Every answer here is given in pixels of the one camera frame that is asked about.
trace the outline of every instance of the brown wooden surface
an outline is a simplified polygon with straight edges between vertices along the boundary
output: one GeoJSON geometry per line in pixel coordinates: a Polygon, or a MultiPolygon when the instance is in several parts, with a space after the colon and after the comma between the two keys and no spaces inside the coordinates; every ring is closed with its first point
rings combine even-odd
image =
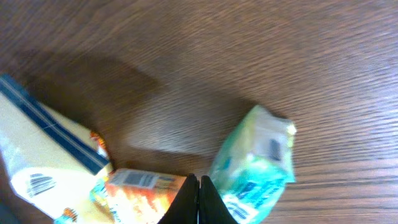
{"type": "MultiPolygon", "coordinates": [[[[0,70],[116,167],[205,174],[258,102],[298,129],[266,223],[398,223],[397,1],[0,3],[0,70]]],[[[51,222],[0,175],[23,223],[51,222]]]]}

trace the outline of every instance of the black pointed object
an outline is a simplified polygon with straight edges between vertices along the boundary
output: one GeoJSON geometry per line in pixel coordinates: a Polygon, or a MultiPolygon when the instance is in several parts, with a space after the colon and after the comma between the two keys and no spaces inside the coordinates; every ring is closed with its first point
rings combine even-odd
{"type": "Polygon", "coordinates": [[[158,224],[196,224],[198,222],[199,181],[190,174],[158,224]]]}
{"type": "Polygon", "coordinates": [[[238,224],[226,208],[208,176],[201,177],[199,224],[238,224]]]}

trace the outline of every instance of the candy wrapper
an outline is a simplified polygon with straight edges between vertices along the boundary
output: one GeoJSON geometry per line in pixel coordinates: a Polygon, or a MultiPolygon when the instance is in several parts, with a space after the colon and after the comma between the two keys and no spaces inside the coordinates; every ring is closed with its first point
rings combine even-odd
{"type": "Polygon", "coordinates": [[[225,140],[209,176],[238,223],[261,222],[295,182],[295,133],[293,122],[257,105],[225,140]]]}
{"type": "Polygon", "coordinates": [[[186,177],[119,169],[105,183],[116,223],[156,224],[164,216],[186,177]]]}
{"type": "Polygon", "coordinates": [[[89,192],[112,171],[96,137],[36,101],[10,76],[0,76],[0,153],[10,185],[16,195],[48,216],[74,211],[83,218],[79,210],[96,212],[88,209],[89,192]]]}

